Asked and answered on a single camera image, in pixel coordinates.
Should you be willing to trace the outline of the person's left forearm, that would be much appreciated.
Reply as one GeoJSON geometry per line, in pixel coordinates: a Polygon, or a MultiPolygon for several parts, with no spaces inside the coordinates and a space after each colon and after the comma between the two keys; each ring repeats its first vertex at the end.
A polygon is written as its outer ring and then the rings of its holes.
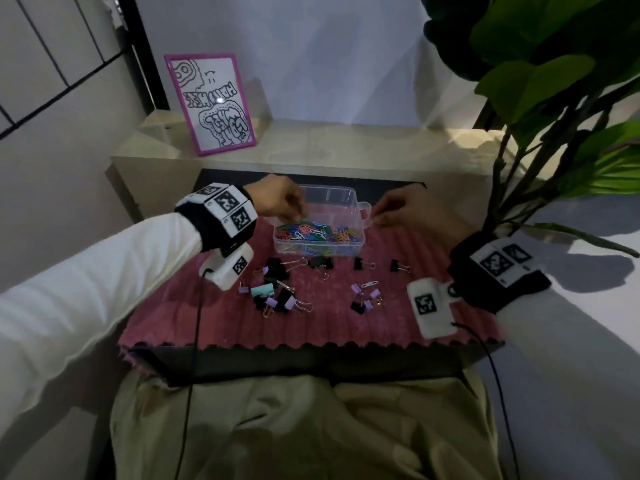
{"type": "Polygon", "coordinates": [[[165,214],[0,294],[0,438],[48,382],[202,249],[187,218],[165,214]]]}

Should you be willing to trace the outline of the person's right hand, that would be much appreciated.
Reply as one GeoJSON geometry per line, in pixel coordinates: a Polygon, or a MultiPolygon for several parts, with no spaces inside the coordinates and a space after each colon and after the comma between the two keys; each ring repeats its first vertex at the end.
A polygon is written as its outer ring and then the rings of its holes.
{"type": "Polygon", "coordinates": [[[381,200],[403,201],[403,224],[391,227],[410,228],[434,239],[448,251],[478,231],[455,210],[437,201],[421,184],[393,189],[381,200]]]}

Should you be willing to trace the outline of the pink corrugated mat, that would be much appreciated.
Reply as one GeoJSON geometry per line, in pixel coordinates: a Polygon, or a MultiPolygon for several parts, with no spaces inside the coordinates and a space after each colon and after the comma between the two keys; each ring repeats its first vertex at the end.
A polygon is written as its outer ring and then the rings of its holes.
{"type": "MultiPolygon", "coordinates": [[[[287,314],[264,317],[250,294],[240,294],[238,285],[220,291],[205,281],[199,346],[229,348],[259,345],[274,349],[281,345],[299,348],[304,344],[359,346],[411,344],[431,345],[423,339],[406,292],[409,282],[420,278],[449,278],[449,258],[436,242],[402,228],[372,226],[365,231],[362,250],[365,262],[376,268],[356,271],[353,259],[334,258],[329,278],[321,280],[315,269],[299,266],[290,271],[289,285],[299,300],[313,304],[311,313],[294,309],[287,314]],[[351,286],[379,281],[383,304],[360,315],[350,309],[355,299],[351,286]]],[[[149,346],[192,343],[199,298],[198,270],[210,252],[197,254],[140,304],[130,317],[118,345],[123,353],[142,342],[149,346]]]]}

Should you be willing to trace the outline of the clear plastic box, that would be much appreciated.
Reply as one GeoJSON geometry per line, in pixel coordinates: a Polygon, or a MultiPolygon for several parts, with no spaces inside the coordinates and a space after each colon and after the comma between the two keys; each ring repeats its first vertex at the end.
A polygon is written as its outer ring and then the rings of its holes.
{"type": "Polygon", "coordinates": [[[349,257],[359,256],[366,237],[365,231],[371,226],[371,205],[359,201],[356,191],[350,187],[331,187],[326,185],[302,185],[307,202],[308,216],[295,224],[311,221],[330,226],[348,226],[364,238],[363,242],[307,242],[281,241],[275,238],[274,227],[283,225],[276,218],[268,218],[273,226],[273,244],[281,255],[303,257],[349,257]]]}

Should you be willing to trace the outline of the black wrist marker band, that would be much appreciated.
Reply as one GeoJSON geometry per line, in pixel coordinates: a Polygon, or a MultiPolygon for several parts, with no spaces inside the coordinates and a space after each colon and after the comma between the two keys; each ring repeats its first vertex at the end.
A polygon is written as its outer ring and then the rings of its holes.
{"type": "Polygon", "coordinates": [[[532,254],[508,237],[473,233],[455,246],[449,257],[447,272],[457,295],[492,314],[551,286],[532,254]]]}
{"type": "Polygon", "coordinates": [[[258,219],[247,190],[220,183],[187,195],[174,211],[195,227],[203,252],[219,250],[225,258],[253,236],[258,219]]]}

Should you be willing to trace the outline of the person's right forearm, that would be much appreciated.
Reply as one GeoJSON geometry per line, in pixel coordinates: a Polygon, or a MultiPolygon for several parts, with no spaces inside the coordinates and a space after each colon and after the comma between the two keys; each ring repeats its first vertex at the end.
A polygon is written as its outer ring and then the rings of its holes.
{"type": "Polygon", "coordinates": [[[640,480],[640,345],[553,289],[517,298],[496,318],[504,337],[560,393],[615,480],[640,480]]]}

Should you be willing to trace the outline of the beige wooden shelf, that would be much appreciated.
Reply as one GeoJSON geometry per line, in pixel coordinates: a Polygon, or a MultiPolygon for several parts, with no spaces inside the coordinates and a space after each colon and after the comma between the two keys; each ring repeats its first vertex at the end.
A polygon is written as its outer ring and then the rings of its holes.
{"type": "Polygon", "coordinates": [[[425,184],[473,222],[484,217],[498,130],[405,128],[252,119],[257,144],[199,157],[184,117],[155,111],[111,161],[143,217],[164,214],[210,182],[247,184],[267,174],[356,189],[375,203],[395,185],[425,184]]]}

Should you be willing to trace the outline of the pile of colourful paper clips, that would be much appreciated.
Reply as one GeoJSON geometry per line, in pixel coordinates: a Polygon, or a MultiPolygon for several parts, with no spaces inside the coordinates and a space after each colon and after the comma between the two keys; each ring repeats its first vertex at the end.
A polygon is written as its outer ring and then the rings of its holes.
{"type": "Polygon", "coordinates": [[[307,242],[363,242],[364,238],[348,226],[330,226],[324,223],[303,221],[274,227],[275,238],[281,241],[307,242]]]}

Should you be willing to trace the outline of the green leafy plant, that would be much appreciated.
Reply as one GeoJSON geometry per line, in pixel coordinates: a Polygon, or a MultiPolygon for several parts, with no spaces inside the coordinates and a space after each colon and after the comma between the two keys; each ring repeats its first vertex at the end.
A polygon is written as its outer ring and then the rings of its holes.
{"type": "Polygon", "coordinates": [[[426,39],[505,129],[483,231],[564,233],[640,258],[571,227],[527,223],[557,200],[640,194],[640,121],[609,125],[614,106],[640,94],[640,0],[421,4],[426,39]]]}

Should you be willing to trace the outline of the black vertical post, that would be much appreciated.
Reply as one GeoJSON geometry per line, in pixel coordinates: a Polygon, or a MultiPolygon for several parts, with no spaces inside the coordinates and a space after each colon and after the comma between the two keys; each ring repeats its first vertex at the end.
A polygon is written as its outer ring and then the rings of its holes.
{"type": "Polygon", "coordinates": [[[123,23],[125,58],[147,115],[170,105],[136,0],[115,0],[123,23]]]}

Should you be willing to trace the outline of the black left wrist marker band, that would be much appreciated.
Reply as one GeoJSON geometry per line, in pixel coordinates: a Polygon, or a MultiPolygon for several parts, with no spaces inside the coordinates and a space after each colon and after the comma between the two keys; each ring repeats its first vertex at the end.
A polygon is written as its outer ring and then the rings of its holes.
{"type": "Polygon", "coordinates": [[[187,195],[174,211],[195,227],[203,252],[219,250],[225,258],[253,236],[258,219],[247,190],[220,183],[187,195]]]}

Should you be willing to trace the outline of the pink framed drawing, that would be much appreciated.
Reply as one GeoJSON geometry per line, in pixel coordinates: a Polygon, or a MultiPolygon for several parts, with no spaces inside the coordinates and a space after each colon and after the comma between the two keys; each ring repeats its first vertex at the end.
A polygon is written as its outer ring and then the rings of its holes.
{"type": "Polygon", "coordinates": [[[164,62],[197,156],[257,144],[235,54],[166,54],[164,62]]]}

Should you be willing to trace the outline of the person's beige trousers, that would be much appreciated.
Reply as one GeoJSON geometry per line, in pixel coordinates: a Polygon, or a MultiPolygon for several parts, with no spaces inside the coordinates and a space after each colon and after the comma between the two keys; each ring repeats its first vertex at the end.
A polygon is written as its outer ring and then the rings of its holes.
{"type": "Polygon", "coordinates": [[[473,370],[377,384],[313,376],[192,389],[130,372],[110,417],[117,480],[502,480],[473,370]]]}

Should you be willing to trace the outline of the black right wrist marker band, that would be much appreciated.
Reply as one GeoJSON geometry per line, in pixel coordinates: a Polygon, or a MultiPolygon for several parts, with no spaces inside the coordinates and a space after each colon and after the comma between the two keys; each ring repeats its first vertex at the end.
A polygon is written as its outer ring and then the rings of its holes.
{"type": "Polygon", "coordinates": [[[508,237],[473,233],[455,246],[449,257],[447,272],[457,295],[492,314],[551,286],[532,254],[508,237]]]}

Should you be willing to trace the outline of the person's left hand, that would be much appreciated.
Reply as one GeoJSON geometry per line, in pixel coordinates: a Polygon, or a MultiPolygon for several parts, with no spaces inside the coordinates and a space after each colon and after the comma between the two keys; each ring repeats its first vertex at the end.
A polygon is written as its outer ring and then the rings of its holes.
{"type": "Polygon", "coordinates": [[[285,195],[288,192],[304,192],[289,177],[269,174],[257,182],[243,186],[248,193],[256,213],[260,217],[273,217],[282,222],[285,195]]]}

